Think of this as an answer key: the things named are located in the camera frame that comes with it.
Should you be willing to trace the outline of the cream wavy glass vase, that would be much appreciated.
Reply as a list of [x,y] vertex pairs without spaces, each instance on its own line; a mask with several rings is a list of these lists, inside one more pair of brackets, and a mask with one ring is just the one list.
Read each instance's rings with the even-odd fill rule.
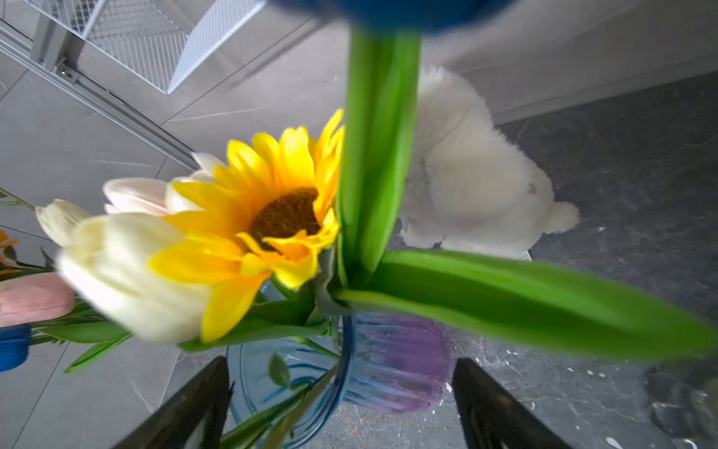
[[717,361],[664,364],[645,375],[652,423],[677,448],[717,446]]

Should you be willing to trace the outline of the yellow sunflower centre vase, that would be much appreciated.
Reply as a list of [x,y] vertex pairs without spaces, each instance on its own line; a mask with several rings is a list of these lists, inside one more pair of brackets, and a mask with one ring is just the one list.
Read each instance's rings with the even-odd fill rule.
[[213,170],[211,183],[173,183],[196,209],[166,217],[183,238],[153,256],[149,267],[175,282],[209,286],[201,342],[227,336],[270,277],[297,290],[317,275],[321,252],[340,231],[342,117],[337,110],[319,138],[299,127],[285,129],[278,140],[267,133],[250,144],[232,140],[228,164]]

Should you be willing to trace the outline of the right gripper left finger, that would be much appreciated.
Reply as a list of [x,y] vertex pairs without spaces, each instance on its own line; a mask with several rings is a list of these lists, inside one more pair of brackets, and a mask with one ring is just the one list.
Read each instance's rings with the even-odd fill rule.
[[232,397],[225,357],[216,357],[114,447],[218,448]]

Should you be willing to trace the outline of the blue tulip left vase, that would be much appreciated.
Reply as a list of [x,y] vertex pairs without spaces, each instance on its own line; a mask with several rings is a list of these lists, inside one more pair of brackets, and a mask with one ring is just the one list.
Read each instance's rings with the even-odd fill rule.
[[1,327],[0,329],[0,372],[8,372],[21,366],[29,354],[32,341],[30,325]]

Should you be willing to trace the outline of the pink tulip left vase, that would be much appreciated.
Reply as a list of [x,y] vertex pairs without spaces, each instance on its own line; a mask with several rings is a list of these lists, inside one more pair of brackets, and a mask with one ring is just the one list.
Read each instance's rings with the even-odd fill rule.
[[1,282],[1,327],[49,321],[74,306],[74,290],[54,272]]

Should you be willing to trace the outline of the blue purple ribbed vase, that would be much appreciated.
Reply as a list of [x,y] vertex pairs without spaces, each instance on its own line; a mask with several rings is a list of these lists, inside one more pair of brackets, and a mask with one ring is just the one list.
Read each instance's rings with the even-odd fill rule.
[[318,338],[260,340],[228,347],[237,426],[222,448],[259,448],[273,428],[290,424],[282,442],[299,448],[342,402],[381,413],[417,413],[442,395],[449,342],[429,319],[355,314],[334,320]]

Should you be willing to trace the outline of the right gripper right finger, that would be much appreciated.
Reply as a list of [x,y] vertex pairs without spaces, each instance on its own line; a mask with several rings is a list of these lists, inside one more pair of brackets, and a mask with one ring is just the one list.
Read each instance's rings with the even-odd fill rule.
[[469,448],[570,449],[475,361],[456,361],[452,388]]

